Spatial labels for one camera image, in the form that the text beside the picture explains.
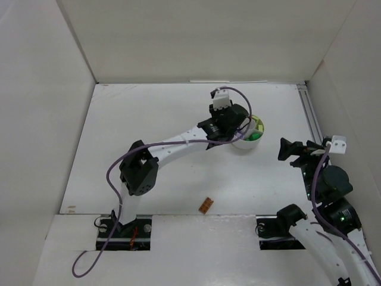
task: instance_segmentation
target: robotic arm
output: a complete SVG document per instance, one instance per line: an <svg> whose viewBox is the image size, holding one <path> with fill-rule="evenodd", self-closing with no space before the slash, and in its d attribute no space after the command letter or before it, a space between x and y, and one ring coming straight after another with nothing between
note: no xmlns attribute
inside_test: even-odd
<svg viewBox="0 0 381 286"><path fill-rule="evenodd" d="M184 144L160 145L138 151L126 157L120 164L121 190L123 207L117 231L128 232L131 222L136 219L136 212L142 195L150 191L156 183L158 171L166 164L193 152L205 151L229 142L241 124L249 116L242 106L232 104L227 89L212 92L213 104L209 106L211 118L199 122L188 131L163 142L182 141ZM144 146L139 140L130 150ZM116 221L119 205L111 216Z"/></svg>
<svg viewBox="0 0 381 286"><path fill-rule="evenodd" d="M322 160L324 146L330 144L329 153L338 154L344 154L346 148L345 138L341 136L326 138L323 145L307 141L304 146L301 142L291 143L285 138L280 140L280 144L278 160L284 161L291 155L299 156L290 165L301 168L309 200L312 199L313 177ZM315 225L294 204L281 209L275 218L262 222L257 219L260 226L258 234L263 238L295 237L312 254L333 286L381 285L364 241L360 219L344 198L353 190L348 175L340 167L328 165L328 161L326 157L317 177L315 201L320 205L314 211L317 223L326 232L325 237L314 229Z"/></svg>

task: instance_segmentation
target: green object in cup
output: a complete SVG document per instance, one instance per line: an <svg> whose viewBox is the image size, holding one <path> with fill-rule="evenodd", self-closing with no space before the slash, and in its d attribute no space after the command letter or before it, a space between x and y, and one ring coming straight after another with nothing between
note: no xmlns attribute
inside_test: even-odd
<svg viewBox="0 0 381 286"><path fill-rule="evenodd" d="M246 139L247 141L255 141L257 139L260 139L262 136L261 133L253 133L248 139Z"/></svg>

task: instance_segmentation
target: white table surface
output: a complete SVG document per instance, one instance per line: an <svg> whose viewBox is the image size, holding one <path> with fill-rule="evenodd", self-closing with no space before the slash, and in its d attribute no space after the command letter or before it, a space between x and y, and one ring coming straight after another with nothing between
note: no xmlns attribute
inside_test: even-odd
<svg viewBox="0 0 381 286"><path fill-rule="evenodd" d="M61 213L110 213L117 198L105 180L110 164L139 139L157 142L210 117L210 91L218 83L97 85L89 107ZM311 139L295 85L229 84L241 90L265 126L256 149L231 145L180 158L158 173L154 189L143 195L139 214L199 214L210 197L208 214L276 213L307 200L299 169L277 161L280 138ZM246 107L234 92L233 102ZM111 180L119 186L115 168Z"/></svg>
<svg viewBox="0 0 381 286"><path fill-rule="evenodd" d="M322 286L329 280L306 250L260 251L255 216L154 216L151 251L106 251L77 279L71 266L94 250L96 215L56 215L34 286ZM81 257L77 273L98 251Z"/></svg>

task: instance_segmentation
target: white bracket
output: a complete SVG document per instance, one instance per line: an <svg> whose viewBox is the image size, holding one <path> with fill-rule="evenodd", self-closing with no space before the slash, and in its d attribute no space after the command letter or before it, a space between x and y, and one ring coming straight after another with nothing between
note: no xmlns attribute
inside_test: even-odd
<svg viewBox="0 0 381 286"><path fill-rule="evenodd" d="M229 106L232 106L229 91L227 89L219 89L216 91L213 98L213 109L220 110Z"/></svg>
<svg viewBox="0 0 381 286"><path fill-rule="evenodd" d="M330 154L345 154L346 151L346 137L334 135L332 141L330 142L331 148L329 150Z"/></svg>

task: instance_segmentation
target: black mounting plate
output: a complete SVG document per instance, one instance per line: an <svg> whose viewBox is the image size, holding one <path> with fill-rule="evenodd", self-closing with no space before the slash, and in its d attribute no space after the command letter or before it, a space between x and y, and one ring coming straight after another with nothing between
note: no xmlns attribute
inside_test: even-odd
<svg viewBox="0 0 381 286"><path fill-rule="evenodd" d="M131 231L123 233L123 236L116 230L105 250L150 250L151 231L146 232L146 230L147 228L152 227L152 218L149 216L138 217L133 223L134 225L131 228ZM96 239L97 250L100 250L103 247L105 240L114 226L114 222L111 218L105 217L104 219L99 220L99 226L104 226L105 231L102 232L102 229L99 229L98 231L98 237ZM138 234L135 236L133 248L131 249L130 240L133 237L133 230L135 228L138 228Z"/></svg>

